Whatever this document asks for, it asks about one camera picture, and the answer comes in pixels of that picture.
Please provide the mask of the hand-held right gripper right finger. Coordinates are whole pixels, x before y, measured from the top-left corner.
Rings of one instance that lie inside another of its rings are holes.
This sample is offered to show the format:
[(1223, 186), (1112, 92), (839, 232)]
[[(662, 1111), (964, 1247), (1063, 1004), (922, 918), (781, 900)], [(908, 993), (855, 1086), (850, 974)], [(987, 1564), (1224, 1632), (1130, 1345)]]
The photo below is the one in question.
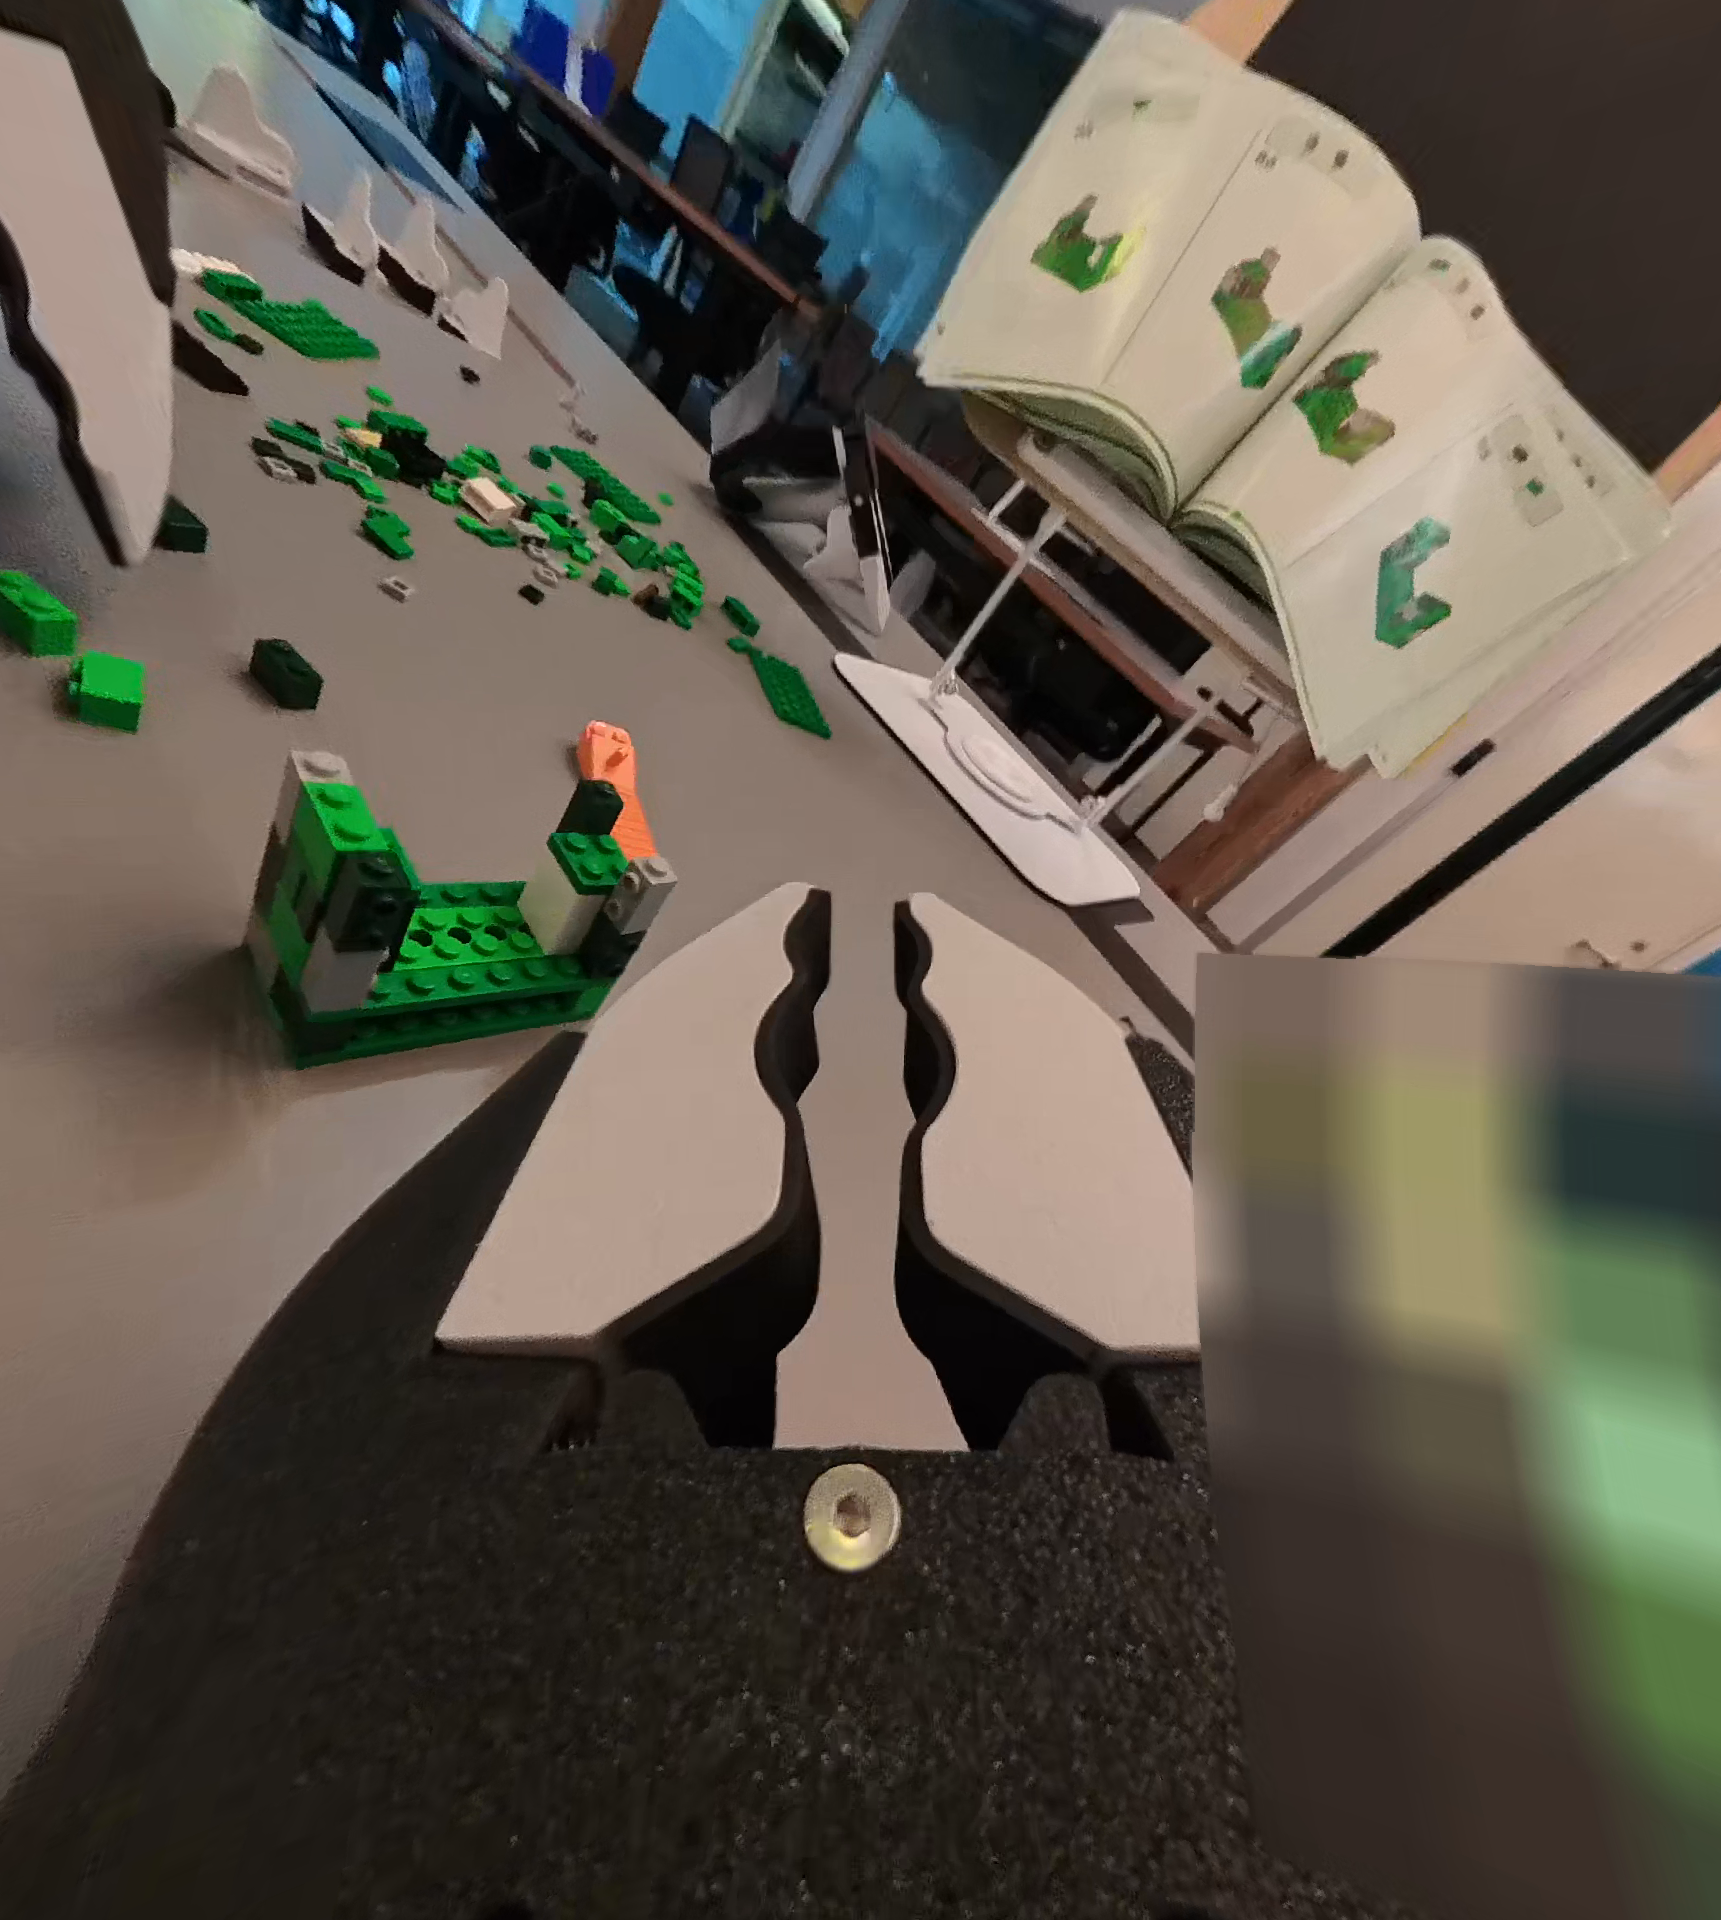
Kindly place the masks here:
[(1195, 1189), (1128, 1031), (937, 892), (894, 907), (914, 1247), (1069, 1356), (1201, 1356)]

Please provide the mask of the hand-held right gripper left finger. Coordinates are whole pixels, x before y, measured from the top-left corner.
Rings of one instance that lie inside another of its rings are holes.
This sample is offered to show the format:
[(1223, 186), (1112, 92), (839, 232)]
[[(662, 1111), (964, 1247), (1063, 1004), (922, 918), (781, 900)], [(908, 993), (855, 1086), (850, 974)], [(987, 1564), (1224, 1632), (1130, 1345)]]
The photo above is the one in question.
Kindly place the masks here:
[(613, 1349), (791, 1224), (828, 945), (828, 889), (791, 880), (622, 989), (467, 1262), (442, 1349)]

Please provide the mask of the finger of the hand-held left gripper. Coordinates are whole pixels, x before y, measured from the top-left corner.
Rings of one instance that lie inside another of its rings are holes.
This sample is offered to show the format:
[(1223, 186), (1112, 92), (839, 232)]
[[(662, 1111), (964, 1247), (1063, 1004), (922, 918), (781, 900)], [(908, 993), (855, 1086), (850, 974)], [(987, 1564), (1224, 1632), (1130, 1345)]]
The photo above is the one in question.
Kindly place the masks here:
[(113, 563), (141, 563), (172, 461), (168, 167), (120, 191), (47, 18), (0, 18), (0, 309)]

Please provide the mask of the green grey lego build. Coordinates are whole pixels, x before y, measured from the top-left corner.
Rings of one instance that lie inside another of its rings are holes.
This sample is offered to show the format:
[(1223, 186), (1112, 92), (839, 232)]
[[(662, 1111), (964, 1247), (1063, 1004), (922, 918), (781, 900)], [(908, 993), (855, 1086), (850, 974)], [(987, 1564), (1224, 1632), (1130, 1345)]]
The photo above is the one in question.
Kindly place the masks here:
[(676, 883), (660, 854), (619, 847), (621, 807), (578, 776), (532, 875), (428, 880), (345, 757), (292, 750), (244, 931), (291, 1063), (591, 1021)]

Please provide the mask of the pile of green lego bricks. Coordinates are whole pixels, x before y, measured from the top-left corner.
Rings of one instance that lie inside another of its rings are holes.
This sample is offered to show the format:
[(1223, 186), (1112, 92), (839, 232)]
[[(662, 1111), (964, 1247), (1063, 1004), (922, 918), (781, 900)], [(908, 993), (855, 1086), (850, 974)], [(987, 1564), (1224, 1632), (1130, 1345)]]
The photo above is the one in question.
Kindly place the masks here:
[(634, 604), (649, 618), (696, 629), (709, 605), (704, 574), (678, 537), (660, 537), (669, 492), (634, 492), (591, 444), (532, 444), (536, 486), (517, 478), (481, 441), (435, 445), (431, 426), (369, 388), (369, 409), (318, 428), (298, 416), (270, 416), (248, 440), (257, 467), (281, 484), (327, 482), (359, 501), (355, 533), (393, 574), (383, 591), (404, 602), (412, 586), (401, 568), (419, 551), (407, 507), (449, 522), (478, 548), (520, 555), (528, 604), (563, 583), (580, 582), (598, 597)]

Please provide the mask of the green lego plate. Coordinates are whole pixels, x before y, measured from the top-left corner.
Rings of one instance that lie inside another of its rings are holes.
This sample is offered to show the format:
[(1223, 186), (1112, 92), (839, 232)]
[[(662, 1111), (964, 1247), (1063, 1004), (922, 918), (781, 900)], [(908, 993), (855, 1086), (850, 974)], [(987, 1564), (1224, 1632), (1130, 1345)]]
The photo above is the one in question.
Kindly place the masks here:
[(746, 636), (735, 636), (728, 645), (750, 663), (756, 685), (781, 723), (819, 739), (830, 739), (825, 710), (792, 662), (756, 645)]
[(320, 299), (275, 299), (250, 275), (219, 267), (206, 270), (198, 283), (236, 318), (313, 362), (353, 363), (379, 357), (379, 345)]

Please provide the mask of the orange brick separator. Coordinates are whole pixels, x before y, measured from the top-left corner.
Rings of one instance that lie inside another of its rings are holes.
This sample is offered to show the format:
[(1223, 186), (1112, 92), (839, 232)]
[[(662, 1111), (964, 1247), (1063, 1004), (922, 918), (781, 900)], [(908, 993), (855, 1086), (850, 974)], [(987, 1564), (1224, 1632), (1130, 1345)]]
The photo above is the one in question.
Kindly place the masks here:
[(637, 792), (637, 750), (633, 735), (606, 722), (589, 722), (577, 746), (577, 766), (583, 779), (606, 781), (622, 807), (611, 834), (631, 860), (657, 858), (654, 832)]

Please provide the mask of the white book stand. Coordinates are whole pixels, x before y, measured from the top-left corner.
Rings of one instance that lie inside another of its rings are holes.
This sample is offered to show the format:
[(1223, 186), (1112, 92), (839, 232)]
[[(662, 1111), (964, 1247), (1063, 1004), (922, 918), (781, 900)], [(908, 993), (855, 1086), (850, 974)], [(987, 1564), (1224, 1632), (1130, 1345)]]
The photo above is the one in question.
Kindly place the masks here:
[[(1351, 781), (1310, 750), (1283, 628), (1069, 444), (1020, 430), (976, 400), (967, 419), (1013, 480), (995, 503), (885, 426), (871, 426), (871, 444), (882, 471), (919, 489), (999, 565), (989, 597), (938, 666), (913, 670), (852, 654), (841, 654), (834, 666), (1040, 898), (1064, 907), (1123, 904), (1141, 886), (1125, 843), (1107, 828), (1125, 790), (1067, 792), (968, 694), (972, 645), (1005, 600), (1029, 589), (1093, 658), (1135, 685), (1164, 723), (1168, 743), (1230, 756), (1201, 821), (1151, 872), (1172, 904), (1204, 914)], [(1172, 666), (1048, 561), (1056, 535), (1087, 539), (1204, 639), (1207, 658), (1190, 670)]]

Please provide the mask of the black and white gadget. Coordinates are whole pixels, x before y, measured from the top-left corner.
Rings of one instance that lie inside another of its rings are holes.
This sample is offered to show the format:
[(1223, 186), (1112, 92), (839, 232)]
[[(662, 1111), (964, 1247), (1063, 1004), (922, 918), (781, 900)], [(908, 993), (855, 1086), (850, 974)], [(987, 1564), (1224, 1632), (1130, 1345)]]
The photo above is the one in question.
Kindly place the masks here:
[(773, 341), (709, 417), (721, 507), (842, 622), (881, 636), (893, 561), (872, 440), (862, 423), (783, 412), (791, 356)]

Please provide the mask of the open instruction booklet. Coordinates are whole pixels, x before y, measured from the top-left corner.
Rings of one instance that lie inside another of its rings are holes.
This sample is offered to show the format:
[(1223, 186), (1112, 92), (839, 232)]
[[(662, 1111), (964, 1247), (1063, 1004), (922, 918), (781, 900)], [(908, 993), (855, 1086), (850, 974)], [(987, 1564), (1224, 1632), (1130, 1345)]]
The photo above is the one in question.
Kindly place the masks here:
[(1272, 609), (1318, 759), (1400, 776), (1668, 530), (1318, 94), (1123, 9), (982, 215), (920, 377), (1076, 448)]

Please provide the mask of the black board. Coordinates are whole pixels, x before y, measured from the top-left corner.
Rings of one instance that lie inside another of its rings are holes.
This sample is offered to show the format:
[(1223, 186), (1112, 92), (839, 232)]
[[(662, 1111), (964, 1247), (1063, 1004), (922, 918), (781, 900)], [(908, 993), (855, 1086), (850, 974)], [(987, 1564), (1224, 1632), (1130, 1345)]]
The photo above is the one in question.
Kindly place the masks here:
[(1372, 138), (1648, 471), (1721, 406), (1721, 1), (1300, 1), (1255, 68)]

